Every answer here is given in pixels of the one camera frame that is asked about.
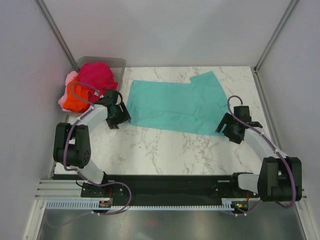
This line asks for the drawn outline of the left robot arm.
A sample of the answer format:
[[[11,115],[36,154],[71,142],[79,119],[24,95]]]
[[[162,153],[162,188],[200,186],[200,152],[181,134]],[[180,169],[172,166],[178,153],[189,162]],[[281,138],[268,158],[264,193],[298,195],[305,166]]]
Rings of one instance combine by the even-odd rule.
[[[60,122],[55,129],[53,146],[53,160],[63,165],[65,171],[76,172],[92,184],[92,191],[99,197],[109,193],[110,185],[104,181],[105,172],[92,160],[90,133],[102,121],[106,121],[111,130],[131,121],[120,92],[108,89],[73,124]]]

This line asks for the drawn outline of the clear plastic bin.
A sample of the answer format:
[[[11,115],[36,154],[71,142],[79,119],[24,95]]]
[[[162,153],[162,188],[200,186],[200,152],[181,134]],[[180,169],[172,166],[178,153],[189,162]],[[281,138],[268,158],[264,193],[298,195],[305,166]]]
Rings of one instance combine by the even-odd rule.
[[[124,71],[125,71],[125,67],[126,67],[126,61],[122,58],[83,56],[77,61],[75,71],[79,74],[80,69],[83,65],[85,65],[87,63],[95,63],[95,62],[103,62],[110,67],[110,70],[114,74],[114,80],[115,80],[115,82],[118,83],[118,87],[116,90],[119,91],[122,86],[122,80],[123,80],[123,75],[124,75]],[[79,80],[78,80],[78,82],[72,83],[70,85],[70,88],[72,88],[72,86],[75,84],[81,84],[84,88],[89,90],[89,101],[87,102],[88,104],[94,103],[102,96],[100,94],[100,92],[97,89],[95,89],[93,86],[91,86],[87,83],[84,83],[84,82],[79,82]],[[62,108],[61,108],[61,110],[64,112],[75,113],[72,111],[65,111]]]

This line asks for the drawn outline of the teal t shirt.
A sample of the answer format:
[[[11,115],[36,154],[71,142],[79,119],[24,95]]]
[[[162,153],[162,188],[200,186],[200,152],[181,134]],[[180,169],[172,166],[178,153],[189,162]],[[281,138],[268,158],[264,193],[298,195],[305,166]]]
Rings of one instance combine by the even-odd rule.
[[[217,136],[228,112],[227,96],[212,71],[189,83],[134,80],[126,107],[131,125],[204,136]]]

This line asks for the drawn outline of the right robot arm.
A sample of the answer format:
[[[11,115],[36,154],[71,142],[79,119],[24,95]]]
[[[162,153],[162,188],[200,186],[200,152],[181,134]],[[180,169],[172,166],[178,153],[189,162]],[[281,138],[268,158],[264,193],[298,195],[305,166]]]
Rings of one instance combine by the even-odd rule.
[[[248,106],[236,106],[225,113],[217,133],[235,144],[245,142],[261,161],[259,174],[233,173],[229,191],[235,197],[246,191],[256,193],[263,202],[298,202],[302,198],[302,163],[288,156],[266,136],[262,125],[252,121]]]

